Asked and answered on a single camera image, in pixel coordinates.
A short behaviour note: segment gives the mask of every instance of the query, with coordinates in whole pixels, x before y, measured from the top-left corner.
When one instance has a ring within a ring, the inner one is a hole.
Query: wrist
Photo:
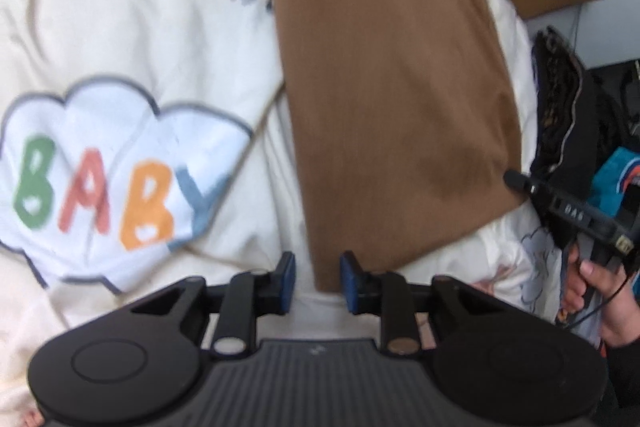
[[[617,327],[612,328],[607,324],[602,325],[602,340],[609,347],[622,347],[640,339],[640,308],[622,321]]]

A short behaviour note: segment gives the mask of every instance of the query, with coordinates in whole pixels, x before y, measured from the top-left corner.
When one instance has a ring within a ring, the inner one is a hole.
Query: ribbed black surface
[[[566,427],[592,424],[575,421]],[[214,367],[198,395],[145,427],[495,427],[461,411],[417,362],[372,341],[265,341]]]

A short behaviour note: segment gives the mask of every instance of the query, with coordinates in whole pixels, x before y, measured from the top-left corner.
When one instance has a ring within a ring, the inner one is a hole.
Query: white blanket
[[[530,45],[488,0],[535,153]],[[0,0],[0,427],[33,406],[53,335],[192,275],[224,283],[297,256],[261,337],[375,336],[313,285],[270,0]],[[402,273],[485,281],[552,318],[559,257],[529,203]]]

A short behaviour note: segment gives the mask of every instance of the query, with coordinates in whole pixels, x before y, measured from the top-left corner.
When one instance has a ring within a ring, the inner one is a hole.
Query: person's arm
[[[562,307],[577,312],[584,307],[582,296],[591,285],[607,299],[625,282],[620,269],[612,274],[602,266],[582,261],[578,268],[577,250],[569,256],[566,288]],[[620,407],[640,405],[640,307],[627,283],[625,288],[602,310],[602,339],[607,345],[609,378]]]

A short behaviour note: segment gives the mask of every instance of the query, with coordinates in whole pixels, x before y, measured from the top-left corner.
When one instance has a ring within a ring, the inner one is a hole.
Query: black sleeve
[[[640,405],[640,339],[623,347],[607,347],[609,378],[620,407]]]

